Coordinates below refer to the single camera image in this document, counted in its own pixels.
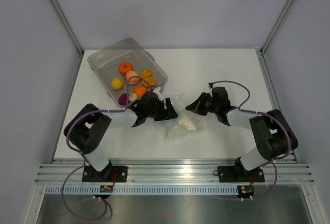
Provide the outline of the clear zip top bag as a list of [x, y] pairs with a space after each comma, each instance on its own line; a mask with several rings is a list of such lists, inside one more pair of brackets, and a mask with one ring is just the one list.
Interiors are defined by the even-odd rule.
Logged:
[[170, 96], [170, 100], [178, 117], [157, 122], [164, 131], [163, 138], [165, 140], [179, 140], [201, 133], [204, 129], [202, 117], [185, 109], [189, 105], [186, 96], [180, 93]]

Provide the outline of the white fake daikon radish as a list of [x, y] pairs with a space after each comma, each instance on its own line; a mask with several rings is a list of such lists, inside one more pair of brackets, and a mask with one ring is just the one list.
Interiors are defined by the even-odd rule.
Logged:
[[197, 126], [194, 121], [186, 114], [183, 114], [181, 116], [179, 120], [179, 125], [181, 125], [188, 132], [196, 132], [197, 130]]

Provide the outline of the orange fake orange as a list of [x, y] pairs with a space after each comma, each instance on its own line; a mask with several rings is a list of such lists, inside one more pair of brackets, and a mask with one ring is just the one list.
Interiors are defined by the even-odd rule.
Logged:
[[147, 92], [147, 88], [144, 86], [138, 86], [134, 89], [134, 94], [137, 95], [137, 97], [142, 97]]

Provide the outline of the yellow-orange fake pretzel cluster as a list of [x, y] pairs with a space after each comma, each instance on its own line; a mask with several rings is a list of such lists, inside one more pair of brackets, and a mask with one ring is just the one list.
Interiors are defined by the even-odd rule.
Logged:
[[152, 71], [150, 71], [148, 68], [145, 68], [139, 75], [142, 78], [141, 84], [145, 88], [154, 87], [157, 85], [157, 82], [155, 81], [152, 74]]

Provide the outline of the pink fake peach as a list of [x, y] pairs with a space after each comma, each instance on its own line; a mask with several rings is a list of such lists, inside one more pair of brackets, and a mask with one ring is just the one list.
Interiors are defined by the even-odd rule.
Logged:
[[125, 74], [125, 80], [129, 85], [136, 85], [139, 82], [139, 75], [137, 72], [130, 70]]

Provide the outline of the purple fake fruit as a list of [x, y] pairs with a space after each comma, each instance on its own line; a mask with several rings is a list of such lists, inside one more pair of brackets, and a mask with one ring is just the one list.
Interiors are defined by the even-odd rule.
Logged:
[[121, 105], [121, 106], [125, 106], [127, 103], [129, 103], [129, 99], [128, 99], [129, 95], [127, 93], [123, 93], [119, 96], [119, 99], [118, 99], [118, 103]]

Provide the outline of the clear grey plastic container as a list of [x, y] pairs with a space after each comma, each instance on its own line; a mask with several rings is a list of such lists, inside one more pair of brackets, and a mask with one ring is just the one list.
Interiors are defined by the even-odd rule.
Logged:
[[122, 94], [137, 87], [163, 87], [168, 76], [133, 38], [125, 38], [88, 57], [88, 63], [114, 103], [124, 105]]

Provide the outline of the yellow fake pear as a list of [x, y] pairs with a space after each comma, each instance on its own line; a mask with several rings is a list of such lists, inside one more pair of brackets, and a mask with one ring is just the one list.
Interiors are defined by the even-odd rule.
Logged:
[[123, 81], [119, 78], [114, 78], [111, 82], [111, 87], [114, 90], [121, 90], [123, 87]]

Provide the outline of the red-orange fake pepper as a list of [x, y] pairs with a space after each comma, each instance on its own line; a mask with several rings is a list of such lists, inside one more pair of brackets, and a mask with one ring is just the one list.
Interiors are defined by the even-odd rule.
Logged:
[[128, 71], [133, 71], [134, 67], [130, 62], [123, 62], [119, 65], [119, 73], [123, 76], [126, 75]]

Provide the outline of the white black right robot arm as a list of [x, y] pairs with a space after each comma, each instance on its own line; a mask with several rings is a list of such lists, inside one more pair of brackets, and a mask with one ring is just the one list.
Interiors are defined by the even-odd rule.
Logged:
[[211, 93], [202, 92], [185, 110], [200, 116], [213, 113], [224, 125], [252, 131], [256, 147], [237, 158], [231, 166], [232, 176], [240, 181], [247, 180], [261, 166], [298, 147], [298, 140], [280, 110], [262, 113], [235, 107], [224, 87], [214, 87]]

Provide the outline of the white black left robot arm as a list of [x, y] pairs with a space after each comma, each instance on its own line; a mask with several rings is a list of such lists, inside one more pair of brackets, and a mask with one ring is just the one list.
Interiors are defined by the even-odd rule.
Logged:
[[178, 112], [170, 98], [161, 100], [153, 91], [146, 92], [123, 109], [99, 109], [87, 104], [65, 127], [63, 134], [67, 146], [79, 153], [93, 175], [101, 182], [111, 177], [112, 163], [106, 157], [100, 143], [108, 129], [138, 127], [148, 118], [155, 122], [177, 120]]

